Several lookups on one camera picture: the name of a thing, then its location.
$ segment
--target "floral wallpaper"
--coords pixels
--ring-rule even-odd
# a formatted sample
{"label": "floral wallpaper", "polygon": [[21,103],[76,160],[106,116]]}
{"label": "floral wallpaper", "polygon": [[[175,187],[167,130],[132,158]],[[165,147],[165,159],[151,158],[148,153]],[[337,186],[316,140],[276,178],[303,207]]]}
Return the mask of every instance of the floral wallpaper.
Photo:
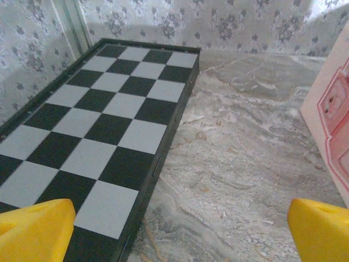
{"label": "floral wallpaper", "polygon": [[[349,12],[349,0],[74,1],[92,43],[310,56],[329,54]],[[51,1],[0,0],[0,126],[73,60]]]}
{"label": "floral wallpaper", "polygon": [[326,56],[349,0],[80,0],[101,37],[248,53]]}
{"label": "floral wallpaper", "polygon": [[0,126],[71,62],[50,1],[0,0]]}

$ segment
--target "black square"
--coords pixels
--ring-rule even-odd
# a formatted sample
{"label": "black square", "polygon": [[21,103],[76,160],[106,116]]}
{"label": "black square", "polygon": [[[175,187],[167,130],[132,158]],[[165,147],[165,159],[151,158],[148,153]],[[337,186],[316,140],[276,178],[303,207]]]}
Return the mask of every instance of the black square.
{"label": "black square", "polygon": [[166,64],[170,59],[172,52],[150,50],[143,59],[144,62]]}
{"label": "black square", "polygon": [[97,54],[97,56],[118,58],[123,53],[123,51],[125,51],[125,49],[126,48],[122,46],[107,45],[105,48],[103,48],[102,51]]}
{"label": "black square", "polygon": [[115,96],[115,93],[90,89],[75,105],[75,108],[102,112],[110,100]]}
{"label": "black square", "polygon": [[99,180],[140,190],[153,160],[153,154],[117,147]]}
{"label": "black square", "polygon": [[159,76],[159,79],[166,80],[166,81],[186,83],[190,73],[191,73],[191,68],[174,67],[172,65],[166,65],[163,72]]}
{"label": "black square", "polygon": [[131,119],[102,114],[85,138],[102,143],[118,145],[131,123]]}
{"label": "black square", "polygon": [[120,93],[134,94],[136,96],[146,97],[152,89],[156,80],[148,78],[137,78],[130,76],[125,84],[120,88]]}
{"label": "black square", "polygon": [[74,226],[64,262],[111,261],[118,240]]}
{"label": "black square", "polygon": [[12,211],[12,210],[16,210],[18,208],[19,207],[11,206],[9,204],[0,202],[0,214],[1,213],[5,213],[5,212],[9,212],[9,211]]}
{"label": "black square", "polygon": [[101,75],[103,75],[102,72],[81,69],[67,84],[72,86],[91,87]]}
{"label": "black square", "polygon": [[130,75],[136,69],[138,64],[139,62],[137,61],[118,59],[111,67],[109,67],[107,72]]}
{"label": "black square", "polygon": [[59,169],[79,141],[75,136],[51,132],[27,161]]}
{"label": "black square", "polygon": [[54,199],[68,198],[73,202],[75,212],[78,213],[95,182],[96,180],[92,178],[59,171],[39,197],[36,204]]}
{"label": "black square", "polygon": [[24,125],[51,130],[69,110],[66,106],[44,104]]}
{"label": "black square", "polygon": [[0,186],[22,163],[22,160],[0,154]]}
{"label": "black square", "polygon": [[146,98],[135,119],[168,125],[176,106],[173,102]]}

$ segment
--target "marble floor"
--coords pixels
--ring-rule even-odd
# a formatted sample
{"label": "marble floor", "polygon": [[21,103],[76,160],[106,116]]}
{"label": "marble floor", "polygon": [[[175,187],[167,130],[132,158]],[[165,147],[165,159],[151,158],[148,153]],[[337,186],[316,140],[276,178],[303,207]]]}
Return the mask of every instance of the marble floor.
{"label": "marble floor", "polygon": [[300,261],[290,201],[344,206],[298,111],[323,62],[202,51],[129,262]]}

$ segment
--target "yellow object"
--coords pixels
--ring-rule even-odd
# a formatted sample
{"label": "yellow object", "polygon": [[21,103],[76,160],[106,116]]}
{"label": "yellow object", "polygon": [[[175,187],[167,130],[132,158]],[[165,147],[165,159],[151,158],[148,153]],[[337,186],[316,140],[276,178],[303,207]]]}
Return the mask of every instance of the yellow object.
{"label": "yellow object", "polygon": [[74,220],[75,210],[69,199],[0,214],[0,261],[63,261]]}
{"label": "yellow object", "polygon": [[349,261],[349,210],[293,199],[288,226],[302,262]]}

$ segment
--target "pink box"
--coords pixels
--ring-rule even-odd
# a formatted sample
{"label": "pink box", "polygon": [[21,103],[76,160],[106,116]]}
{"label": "pink box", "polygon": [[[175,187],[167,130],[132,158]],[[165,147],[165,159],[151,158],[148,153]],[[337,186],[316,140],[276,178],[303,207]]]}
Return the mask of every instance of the pink box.
{"label": "pink box", "polygon": [[349,207],[349,22],[333,46],[300,112]]}

